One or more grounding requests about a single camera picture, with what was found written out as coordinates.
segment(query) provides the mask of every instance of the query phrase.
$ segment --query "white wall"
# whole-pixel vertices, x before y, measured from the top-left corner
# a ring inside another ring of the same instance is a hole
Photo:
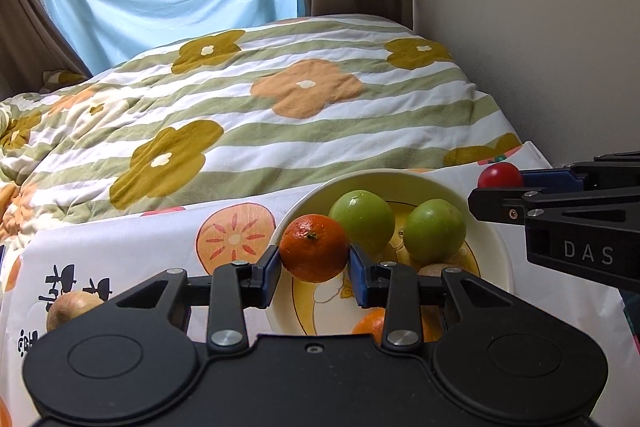
[[[640,0],[416,0],[415,28],[552,163],[640,150]]]

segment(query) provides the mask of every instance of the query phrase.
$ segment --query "metal pin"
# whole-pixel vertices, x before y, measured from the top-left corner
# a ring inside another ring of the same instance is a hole
[[[211,342],[217,346],[235,346],[242,341],[242,333],[236,330],[220,330],[211,335]]]
[[[418,333],[411,330],[391,331],[386,339],[394,346],[411,346],[418,341]]]

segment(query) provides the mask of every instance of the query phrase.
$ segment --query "green fruit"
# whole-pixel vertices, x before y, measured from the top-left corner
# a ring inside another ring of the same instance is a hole
[[[389,204],[366,190],[352,190],[340,197],[329,217],[340,223],[352,245],[370,257],[382,252],[396,230],[396,216]]]
[[[460,211],[445,200],[429,200],[409,214],[402,242],[419,263],[442,263],[465,241],[466,224]]]

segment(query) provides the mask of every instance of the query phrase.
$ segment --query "yellow plate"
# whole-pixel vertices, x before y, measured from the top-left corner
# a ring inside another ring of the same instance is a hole
[[[278,225],[270,243],[277,245],[289,223],[305,214],[328,214],[332,204],[351,190],[363,189],[388,201],[396,214],[396,231],[389,245],[376,261],[412,263],[402,245],[402,227],[406,216],[423,201],[440,198],[460,210],[466,222],[466,241],[460,251],[447,259],[447,264],[461,266],[483,279],[513,292],[511,262],[502,238],[491,225],[477,221],[466,201],[455,192],[427,177],[397,169],[373,169],[346,174],[313,190],[287,213]],[[354,325],[369,310],[361,309],[351,291],[346,271],[321,284],[294,279],[282,270],[271,306],[267,309],[269,324],[275,333],[284,335],[339,335],[351,333]],[[436,320],[427,307],[423,316],[432,330]]]

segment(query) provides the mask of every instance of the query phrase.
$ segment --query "bed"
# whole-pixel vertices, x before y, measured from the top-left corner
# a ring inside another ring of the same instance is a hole
[[[520,145],[443,45],[373,16],[229,30],[52,78],[0,104],[3,283],[39,230]]]

